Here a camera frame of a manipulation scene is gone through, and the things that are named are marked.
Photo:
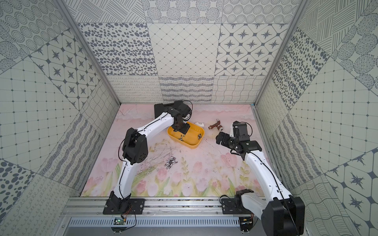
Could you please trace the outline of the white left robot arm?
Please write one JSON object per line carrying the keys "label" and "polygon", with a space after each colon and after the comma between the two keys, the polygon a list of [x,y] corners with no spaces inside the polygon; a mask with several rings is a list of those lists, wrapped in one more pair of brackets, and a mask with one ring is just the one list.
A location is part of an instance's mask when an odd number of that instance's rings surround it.
{"label": "white left robot arm", "polygon": [[179,100],[154,106],[155,119],[139,128],[129,128],[120,144],[123,165],[118,182],[112,191],[117,200],[123,201],[131,196],[132,183],[137,168],[148,156],[149,142],[169,127],[186,135],[190,129],[188,120],[192,116],[193,106]]}

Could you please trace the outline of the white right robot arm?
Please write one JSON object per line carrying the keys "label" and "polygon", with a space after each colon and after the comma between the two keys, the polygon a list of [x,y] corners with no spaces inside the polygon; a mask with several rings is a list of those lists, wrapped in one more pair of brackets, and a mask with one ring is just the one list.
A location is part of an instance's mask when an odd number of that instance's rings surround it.
{"label": "white right robot arm", "polygon": [[220,132],[216,143],[240,156],[255,173],[264,199],[251,189],[238,190],[234,198],[221,196],[223,214],[251,214],[257,217],[268,236],[301,236],[304,234],[305,204],[281,183],[266,160],[257,141],[250,140],[249,124],[234,121],[232,134]]}

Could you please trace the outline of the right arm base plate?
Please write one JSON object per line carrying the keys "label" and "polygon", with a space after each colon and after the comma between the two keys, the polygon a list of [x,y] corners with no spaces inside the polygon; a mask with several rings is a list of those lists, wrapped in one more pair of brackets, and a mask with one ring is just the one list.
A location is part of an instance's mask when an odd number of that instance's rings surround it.
{"label": "right arm base plate", "polygon": [[228,196],[221,196],[219,198],[221,204],[222,214],[224,215],[237,215],[237,214],[248,214],[251,215],[253,212],[245,208],[241,201],[235,200]]}

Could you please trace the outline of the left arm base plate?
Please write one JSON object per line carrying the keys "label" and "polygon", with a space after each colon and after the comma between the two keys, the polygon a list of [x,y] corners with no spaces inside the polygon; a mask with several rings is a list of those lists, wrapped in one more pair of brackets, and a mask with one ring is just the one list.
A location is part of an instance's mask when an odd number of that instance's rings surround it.
{"label": "left arm base plate", "polygon": [[114,191],[111,191],[102,213],[104,215],[123,215],[126,213],[141,215],[144,210],[145,201],[145,199],[141,198],[132,198],[131,195],[121,199],[115,195]]}

